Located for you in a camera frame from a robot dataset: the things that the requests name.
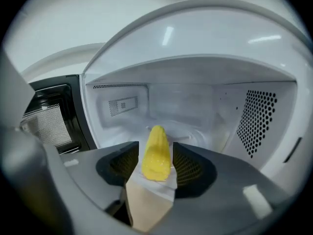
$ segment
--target yellow corn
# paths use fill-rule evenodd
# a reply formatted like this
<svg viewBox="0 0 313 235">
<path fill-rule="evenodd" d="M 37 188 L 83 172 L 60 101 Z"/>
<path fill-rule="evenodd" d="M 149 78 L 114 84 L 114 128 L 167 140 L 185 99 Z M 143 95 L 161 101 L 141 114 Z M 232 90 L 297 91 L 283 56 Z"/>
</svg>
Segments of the yellow corn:
<svg viewBox="0 0 313 235">
<path fill-rule="evenodd" d="M 142 174 L 149 180 L 165 181 L 171 172 L 170 147 L 162 126 L 152 128 L 141 164 Z"/>
</svg>

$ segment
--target corn on the cob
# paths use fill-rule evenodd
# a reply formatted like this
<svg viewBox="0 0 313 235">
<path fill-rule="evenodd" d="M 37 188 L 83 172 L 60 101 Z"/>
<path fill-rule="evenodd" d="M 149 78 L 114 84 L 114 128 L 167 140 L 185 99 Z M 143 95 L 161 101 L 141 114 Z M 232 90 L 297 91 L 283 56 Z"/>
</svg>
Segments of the corn on the cob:
<svg viewBox="0 0 313 235">
<path fill-rule="evenodd" d="M 170 147 L 162 126 L 156 125 L 150 132 L 141 171 L 147 179 L 155 181 L 165 181 L 170 175 Z"/>
</svg>

